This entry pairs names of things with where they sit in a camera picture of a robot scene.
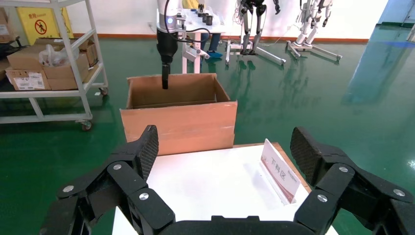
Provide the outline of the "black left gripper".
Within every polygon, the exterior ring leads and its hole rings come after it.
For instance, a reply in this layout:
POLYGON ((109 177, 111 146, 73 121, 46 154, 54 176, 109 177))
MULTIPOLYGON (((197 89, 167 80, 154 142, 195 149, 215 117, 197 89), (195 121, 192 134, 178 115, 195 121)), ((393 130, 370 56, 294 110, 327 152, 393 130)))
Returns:
POLYGON ((176 41, 178 33, 167 33, 157 29, 157 50, 161 56, 162 61, 162 88, 168 89, 168 78, 170 75, 170 63, 173 61, 173 56, 178 50, 178 42, 176 41))

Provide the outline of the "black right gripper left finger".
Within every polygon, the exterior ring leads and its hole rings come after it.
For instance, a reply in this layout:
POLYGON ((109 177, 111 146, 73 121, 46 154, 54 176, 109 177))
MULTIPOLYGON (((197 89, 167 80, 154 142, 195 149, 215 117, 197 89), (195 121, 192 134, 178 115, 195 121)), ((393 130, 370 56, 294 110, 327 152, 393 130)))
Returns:
POLYGON ((99 167, 57 191, 40 227, 41 235, 89 235, 102 215, 119 208, 140 235, 158 235, 176 221, 172 209, 147 179, 159 151, 155 125, 117 149, 99 167))

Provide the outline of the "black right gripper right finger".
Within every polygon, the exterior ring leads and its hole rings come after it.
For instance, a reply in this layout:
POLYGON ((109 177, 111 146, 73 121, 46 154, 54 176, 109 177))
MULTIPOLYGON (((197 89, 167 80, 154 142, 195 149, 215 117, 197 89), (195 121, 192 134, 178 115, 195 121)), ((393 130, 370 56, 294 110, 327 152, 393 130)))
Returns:
POLYGON ((374 235, 412 235, 414 196, 355 164, 340 148, 315 140, 303 127, 292 132, 290 151, 311 192, 294 221, 325 234, 340 210, 353 214, 374 235))

